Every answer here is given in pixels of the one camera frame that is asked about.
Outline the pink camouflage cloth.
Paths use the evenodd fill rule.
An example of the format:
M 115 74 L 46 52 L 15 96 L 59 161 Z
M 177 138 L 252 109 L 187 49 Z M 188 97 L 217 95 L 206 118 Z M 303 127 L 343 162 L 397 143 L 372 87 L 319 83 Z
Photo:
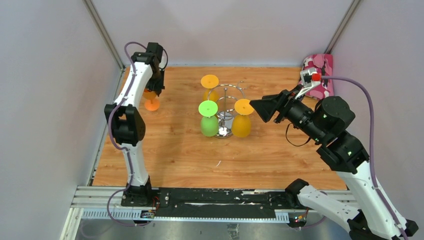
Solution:
M 334 57 L 332 54 L 319 53 L 307 56 L 303 60 L 302 70 L 315 68 L 322 76 L 333 75 Z M 306 94 L 308 97 L 321 100 L 326 97 L 334 96 L 334 85 L 331 79 L 327 79 Z

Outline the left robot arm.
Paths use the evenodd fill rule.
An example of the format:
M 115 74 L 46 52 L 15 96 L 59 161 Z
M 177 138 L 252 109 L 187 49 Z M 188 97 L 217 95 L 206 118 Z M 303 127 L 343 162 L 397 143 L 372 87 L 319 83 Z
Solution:
M 139 113 L 139 105 L 144 92 L 159 96 L 165 89 L 168 54 L 159 43 L 149 42 L 143 52 L 126 56 L 130 61 L 128 78 L 114 102 L 105 105 L 104 114 L 110 141 L 122 151 L 127 169 L 121 205 L 147 207 L 155 197 L 144 163 L 142 145 L 146 124 Z

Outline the orange wine glass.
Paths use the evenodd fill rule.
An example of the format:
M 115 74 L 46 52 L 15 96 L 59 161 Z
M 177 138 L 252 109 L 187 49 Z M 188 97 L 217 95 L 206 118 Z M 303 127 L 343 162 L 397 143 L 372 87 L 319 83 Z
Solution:
M 149 91 L 144 89 L 142 96 L 145 98 L 144 107 L 148 111 L 156 111 L 160 107 L 160 101 L 157 99 L 157 94 L 155 91 Z

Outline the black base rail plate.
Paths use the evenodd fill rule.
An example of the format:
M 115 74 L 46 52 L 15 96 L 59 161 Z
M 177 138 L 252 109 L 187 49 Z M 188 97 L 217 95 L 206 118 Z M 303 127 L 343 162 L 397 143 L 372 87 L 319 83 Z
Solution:
M 284 190 L 233 188 L 153 188 L 150 198 L 125 192 L 123 207 L 153 207 L 158 217 L 200 219 L 272 219 L 276 210 L 305 212 Z

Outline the yellow wine glass rear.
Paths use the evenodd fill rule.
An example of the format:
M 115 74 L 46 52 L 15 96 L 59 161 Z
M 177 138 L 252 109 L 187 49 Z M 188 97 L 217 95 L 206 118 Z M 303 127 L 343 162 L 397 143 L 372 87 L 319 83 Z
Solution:
M 213 102 L 218 101 L 220 98 L 219 94 L 214 90 L 219 85 L 219 78 L 213 74 L 204 75 L 201 80 L 201 85 L 205 88 L 202 96 L 202 100 L 210 100 Z

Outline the yellow wine glass front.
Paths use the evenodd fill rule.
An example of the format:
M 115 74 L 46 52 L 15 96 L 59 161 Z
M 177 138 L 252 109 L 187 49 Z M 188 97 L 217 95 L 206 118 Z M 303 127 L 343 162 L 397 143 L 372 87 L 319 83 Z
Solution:
M 235 102 L 234 110 L 237 115 L 233 119 L 231 131 L 234 136 L 245 138 L 251 133 L 252 125 L 249 115 L 254 112 L 254 109 L 250 105 L 250 100 L 243 98 Z

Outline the yellow wine glass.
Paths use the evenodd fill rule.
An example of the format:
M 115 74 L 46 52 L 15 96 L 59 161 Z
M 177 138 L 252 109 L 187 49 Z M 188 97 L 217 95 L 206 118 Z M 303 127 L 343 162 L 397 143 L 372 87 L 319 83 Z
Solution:
M 250 100 L 243 98 L 235 102 L 234 110 L 237 115 L 233 119 L 231 131 L 234 136 L 245 138 L 251 133 L 252 125 L 249 115 L 254 112 L 254 109 L 250 105 Z
M 214 90 L 219 85 L 219 78 L 213 74 L 204 75 L 201 80 L 201 85 L 205 88 L 202 96 L 202 100 L 210 100 L 213 102 L 218 101 L 220 98 L 219 94 Z

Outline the aluminium frame rail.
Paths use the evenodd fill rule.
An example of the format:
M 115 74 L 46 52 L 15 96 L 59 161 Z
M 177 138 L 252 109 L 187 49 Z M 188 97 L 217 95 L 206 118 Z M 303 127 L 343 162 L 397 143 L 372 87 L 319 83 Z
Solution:
M 293 223 L 306 214 L 311 222 L 315 211 L 293 206 L 282 189 L 153 188 L 154 199 L 147 205 L 128 201 L 120 187 L 79 186 L 72 208 L 82 210 L 84 219 L 135 222 L 223 222 Z

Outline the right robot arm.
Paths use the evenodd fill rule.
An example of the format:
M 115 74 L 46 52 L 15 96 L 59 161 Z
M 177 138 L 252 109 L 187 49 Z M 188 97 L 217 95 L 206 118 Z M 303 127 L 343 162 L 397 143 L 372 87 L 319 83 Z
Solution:
M 404 218 L 373 181 L 371 159 L 361 141 L 347 131 L 355 114 L 339 96 L 320 100 L 315 109 L 295 97 L 295 91 L 252 100 L 250 105 L 264 122 L 290 121 L 317 145 L 320 158 L 351 191 L 357 207 L 323 194 L 302 179 L 286 187 L 285 201 L 292 209 L 308 207 L 341 226 L 353 240 L 398 240 L 419 229 Z

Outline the chrome wine glass rack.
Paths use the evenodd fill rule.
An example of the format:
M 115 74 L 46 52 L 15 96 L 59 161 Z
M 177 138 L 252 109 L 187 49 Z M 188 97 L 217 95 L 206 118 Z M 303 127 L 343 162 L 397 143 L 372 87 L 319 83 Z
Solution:
M 229 83 L 218 84 L 217 86 L 211 89 L 206 89 L 206 99 L 211 100 L 210 95 L 216 92 L 215 89 L 221 88 L 221 87 L 223 88 L 223 96 L 219 97 L 217 100 L 214 100 L 214 102 L 217 103 L 218 106 L 220 102 L 222 102 L 223 104 L 222 109 L 218 110 L 217 113 L 215 114 L 215 117 L 217 118 L 217 121 L 218 121 L 218 132 L 214 135 L 215 138 L 226 139 L 233 135 L 232 124 L 237 113 L 235 112 L 234 107 L 230 108 L 230 105 L 227 104 L 227 100 L 230 99 L 230 100 L 237 101 L 238 99 L 234 96 L 229 95 L 228 91 L 230 88 L 234 88 L 241 93 L 243 98 L 245 98 L 246 97 L 244 93 L 245 88 L 241 87 L 241 84 L 244 84 L 244 83 L 245 82 L 241 80 L 236 85 L 229 84 Z

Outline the green wine glass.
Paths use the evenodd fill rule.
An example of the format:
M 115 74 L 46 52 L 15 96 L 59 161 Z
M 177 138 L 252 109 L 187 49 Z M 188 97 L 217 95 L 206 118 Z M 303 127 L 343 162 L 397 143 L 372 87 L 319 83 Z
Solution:
M 202 115 L 200 121 L 201 133 L 206 137 L 213 137 L 219 131 L 219 121 L 216 117 L 218 105 L 212 100 L 205 100 L 198 106 L 198 112 Z

